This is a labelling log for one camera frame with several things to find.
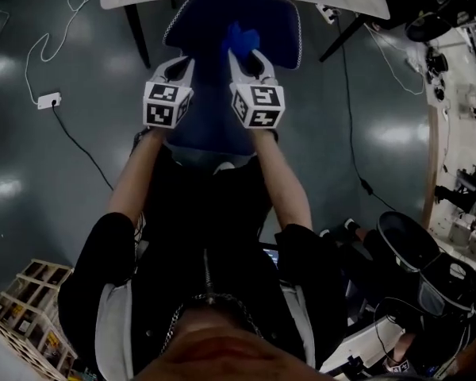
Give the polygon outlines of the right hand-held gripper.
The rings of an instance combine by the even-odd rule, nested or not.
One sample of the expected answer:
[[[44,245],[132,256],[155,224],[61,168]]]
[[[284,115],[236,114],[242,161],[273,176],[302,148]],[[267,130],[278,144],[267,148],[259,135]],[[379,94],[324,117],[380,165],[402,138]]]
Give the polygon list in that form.
[[[228,49],[232,82],[231,107],[245,129],[275,129],[286,109],[283,87],[274,67],[258,49],[248,53],[243,65]]]

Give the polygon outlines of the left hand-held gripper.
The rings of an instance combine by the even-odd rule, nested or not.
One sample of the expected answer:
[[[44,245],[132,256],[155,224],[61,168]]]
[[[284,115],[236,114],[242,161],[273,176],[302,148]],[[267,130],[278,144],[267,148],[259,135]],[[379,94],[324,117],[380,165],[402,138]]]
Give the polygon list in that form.
[[[193,89],[190,88],[194,66],[193,58],[179,56],[156,68],[155,82],[146,82],[144,89],[143,124],[145,126],[174,129],[178,125],[186,115],[194,95]]]

